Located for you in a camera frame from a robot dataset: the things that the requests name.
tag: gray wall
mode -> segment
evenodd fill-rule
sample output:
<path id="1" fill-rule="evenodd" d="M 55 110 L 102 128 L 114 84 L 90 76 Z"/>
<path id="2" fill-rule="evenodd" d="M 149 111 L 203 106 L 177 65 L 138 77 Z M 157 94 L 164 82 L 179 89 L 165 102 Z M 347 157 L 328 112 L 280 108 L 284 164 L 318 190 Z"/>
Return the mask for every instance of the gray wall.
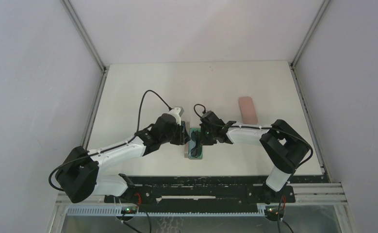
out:
<path id="1" fill-rule="evenodd" d="M 0 232 L 45 232 L 100 71 L 58 0 L 0 0 Z"/>
<path id="2" fill-rule="evenodd" d="M 378 1 L 332 1 L 297 74 L 360 232 L 378 232 Z"/>

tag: pink rectangular object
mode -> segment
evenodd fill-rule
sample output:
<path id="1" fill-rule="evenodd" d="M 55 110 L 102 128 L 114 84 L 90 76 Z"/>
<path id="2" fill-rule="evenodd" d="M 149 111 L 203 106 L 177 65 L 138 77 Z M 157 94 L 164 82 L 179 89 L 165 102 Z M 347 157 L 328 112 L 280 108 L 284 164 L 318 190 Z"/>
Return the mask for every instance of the pink rectangular object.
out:
<path id="1" fill-rule="evenodd" d="M 257 115 L 251 97 L 239 98 L 240 113 L 242 114 L 243 124 L 256 125 Z"/>

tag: white wall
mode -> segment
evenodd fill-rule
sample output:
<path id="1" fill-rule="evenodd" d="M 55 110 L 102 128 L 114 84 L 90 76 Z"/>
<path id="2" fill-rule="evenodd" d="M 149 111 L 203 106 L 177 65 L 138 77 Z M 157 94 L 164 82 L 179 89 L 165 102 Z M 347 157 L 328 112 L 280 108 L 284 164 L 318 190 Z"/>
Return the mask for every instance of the white wall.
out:
<path id="1" fill-rule="evenodd" d="M 378 1 L 333 1 L 297 72 L 360 232 L 378 232 Z"/>
<path id="2" fill-rule="evenodd" d="M 0 1 L 0 232 L 46 231 L 99 77 L 58 0 Z"/>
<path id="3" fill-rule="evenodd" d="M 292 61 L 322 0 L 72 0 L 106 65 Z"/>

